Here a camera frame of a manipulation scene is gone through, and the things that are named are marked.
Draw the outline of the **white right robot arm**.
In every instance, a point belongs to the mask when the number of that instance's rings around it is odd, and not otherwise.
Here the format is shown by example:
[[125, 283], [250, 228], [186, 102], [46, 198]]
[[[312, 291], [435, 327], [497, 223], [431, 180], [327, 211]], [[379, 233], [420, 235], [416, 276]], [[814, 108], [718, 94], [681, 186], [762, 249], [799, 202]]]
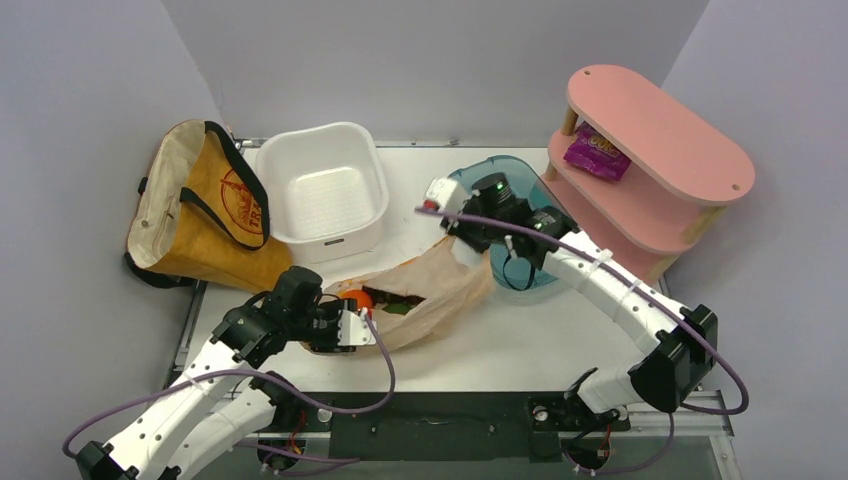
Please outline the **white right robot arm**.
[[422, 211], [435, 213], [444, 232], [482, 256], [503, 249], [576, 290], [632, 341], [638, 355], [613, 369], [591, 367], [566, 390], [565, 413], [577, 428], [634, 403], [673, 413], [717, 361], [717, 317], [704, 305], [673, 300], [614, 260], [564, 210], [515, 193], [494, 172], [465, 187], [433, 179]]

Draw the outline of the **orange translucent plastic grocery bag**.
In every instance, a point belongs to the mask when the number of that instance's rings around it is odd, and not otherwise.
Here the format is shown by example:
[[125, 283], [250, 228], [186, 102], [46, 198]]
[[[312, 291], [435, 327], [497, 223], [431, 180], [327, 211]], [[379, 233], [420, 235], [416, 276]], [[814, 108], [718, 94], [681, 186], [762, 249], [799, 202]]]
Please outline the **orange translucent plastic grocery bag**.
[[378, 333], [393, 352], [446, 338], [494, 287], [490, 253], [480, 254], [445, 236], [419, 256], [390, 269], [330, 283], [324, 292], [340, 295], [365, 289], [410, 297], [414, 306], [405, 314], [379, 308], [373, 312]]

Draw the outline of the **green lime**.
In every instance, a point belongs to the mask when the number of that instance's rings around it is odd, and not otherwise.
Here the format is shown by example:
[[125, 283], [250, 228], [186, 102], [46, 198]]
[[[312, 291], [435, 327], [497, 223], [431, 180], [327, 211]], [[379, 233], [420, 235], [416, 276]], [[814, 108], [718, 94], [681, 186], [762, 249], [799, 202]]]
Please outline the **green lime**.
[[389, 314], [407, 315], [415, 306], [415, 303], [396, 302], [386, 304], [382, 310]]

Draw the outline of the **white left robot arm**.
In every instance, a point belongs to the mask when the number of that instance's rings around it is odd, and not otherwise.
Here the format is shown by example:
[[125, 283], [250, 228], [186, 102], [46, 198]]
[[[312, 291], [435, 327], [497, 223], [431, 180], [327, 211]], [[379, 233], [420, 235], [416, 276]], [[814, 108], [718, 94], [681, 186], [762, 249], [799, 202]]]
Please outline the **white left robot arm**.
[[297, 342], [320, 353], [350, 353], [379, 340], [369, 308], [326, 297], [316, 272], [291, 267], [272, 290], [229, 310], [169, 387], [93, 419], [143, 406], [131, 424], [78, 452], [65, 443], [63, 452], [84, 479], [187, 479], [191, 467], [217, 458], [250, 433], [292, 426], [296, 399], [323, 406], [261, 369]]

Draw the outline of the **orange fruit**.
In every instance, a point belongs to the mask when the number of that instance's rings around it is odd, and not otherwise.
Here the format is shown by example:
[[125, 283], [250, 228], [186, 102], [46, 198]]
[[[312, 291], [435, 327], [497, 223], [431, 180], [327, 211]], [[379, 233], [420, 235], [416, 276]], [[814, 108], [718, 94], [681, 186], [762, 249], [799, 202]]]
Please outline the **orange fruit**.
[[345, 300], [353, 300], [358, 309], [372, 310], [374, 307], [373, 298], [363, 289], [352, 289], [342, 292], [340, 298]]

